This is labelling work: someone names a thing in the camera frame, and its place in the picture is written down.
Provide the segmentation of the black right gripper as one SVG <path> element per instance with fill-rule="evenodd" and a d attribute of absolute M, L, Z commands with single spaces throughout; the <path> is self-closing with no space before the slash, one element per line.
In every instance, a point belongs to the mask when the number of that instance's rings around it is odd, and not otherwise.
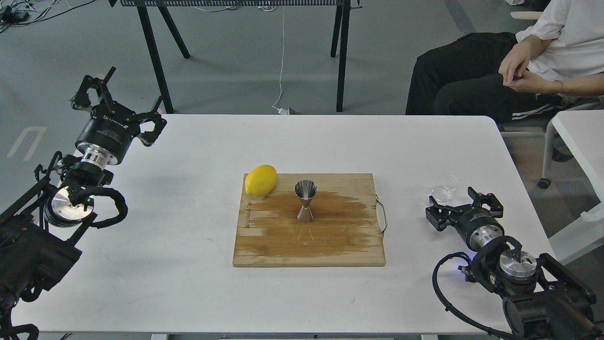
<path fill-rule="evenodd" d="M 453 226 L 470 250 L 477 252 L 491 240 L 504 235 L 497 218 L 503 217 L 504 207 L 492 193 L 483 194 L 468 187 L 471 204 L 459 207 L 443 206 L 433 196 L 428 198 L 426 218 L 437 231 Z"/>

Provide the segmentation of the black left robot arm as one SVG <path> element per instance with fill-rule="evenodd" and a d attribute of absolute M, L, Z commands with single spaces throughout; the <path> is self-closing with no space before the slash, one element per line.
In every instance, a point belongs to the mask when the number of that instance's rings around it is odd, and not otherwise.
<path fill-rule="evenodd" d="M 37 166 L 36 183 L 1 215 L 1 338 L 39 337 L 32 323 L 13 325 L 12 310 L 51 290 L 80 259 L 77 242 L 89 228 L 102 229 L 123 221 L 125 198 L 109 187 L 114 174 L 106 166 L 120 164 L 134 138 L 153 145 L 167 124 L 159 113 L 162 97 L 149 112 L 121 105 L 108 90 L 115 72 L 103 79 L 85 76 L 71 99 L 74 110 L 90 119 L 75 147 L 80 156 L 54 153 L 47 167 Z"/>

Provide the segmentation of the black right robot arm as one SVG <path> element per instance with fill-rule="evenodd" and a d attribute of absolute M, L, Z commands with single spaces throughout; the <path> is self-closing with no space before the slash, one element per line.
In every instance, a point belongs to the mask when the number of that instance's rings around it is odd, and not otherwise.
<path fill-rule="evenodd" d="M 444 206 L 430 196 L 427 220 L 437 231 L 453 226 L 462 241 L 475 252 L 449 254 L 436 264 L 432 286 L 436 296 L 465 323 L 506 340 L 601 340 L 603 331 L 591 306 L 597 298 L 593 291 L 572 275 L 550 254 L 534 257 L 522 249 L 515 238 L 505 235 L 498 222 L 504 207 L 494 194 L 468 188 L 472 203 Z M 460 312 L 440 290 L 437 276 L 440 266 L 452 258 L 466 265 L 459 270 L 467 282 L 479 283 L 503 302 L 505 319 L 511 333 L 478 323 Z"/>

